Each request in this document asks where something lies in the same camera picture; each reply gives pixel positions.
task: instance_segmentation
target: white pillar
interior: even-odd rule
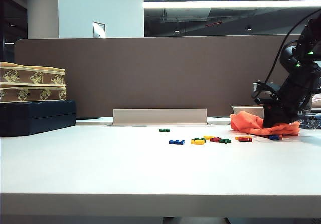
[[[28,38],[58,38],[58,0],[27,0]]]
[[[53,36],[52,32],[44,36],[42,30],[41,34],[36,34],[36,31],[39,31],[39,25],[44,23],[40,12],[48,10],[46,4],[48,1],[28,0],[30,38]],[[58,32],[53,37],[92,38],[93,21],[106,24],[107,37],[144,37],[143,0],[57,0],[57,4],[52,0],[51,2],[58,16],[51,12],[52,16],[49,18],[57,18],[59,26],[52,26]]]

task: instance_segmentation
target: yellow block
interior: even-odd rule
[[[210,138],[215,138],[215,136],[204,135],[204,139],[206,139],[206,140],[210,140]]]
[[[239,137],[244,137],[244,138],[251,138],[252,136],[249,135],[243,135],[243,136],[236,136],[235,139],[238,140]]]
[[[205,143],[204,140],[191,140],[191,144],[194,145],[203,145]]]

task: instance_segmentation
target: blue block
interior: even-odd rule
[[[279,135],[270,135],[269,139],[271,139],[271,140],[279,140],[280,137],[279,137]]]

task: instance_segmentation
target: green block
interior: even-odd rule
[[[227,143],[231,143],[232,141],[230,139],[221,139],[219,140],[219,142],[227,144]]]

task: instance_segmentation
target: ceiling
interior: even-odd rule
[[[144,0],[146,1],[202,1],[202,0]],[[203,36],[203,35],[243,35],[264,34],[286,31],[315,9],[145,9],[145,36]],[[251,25],[251,32],[246,28]]]

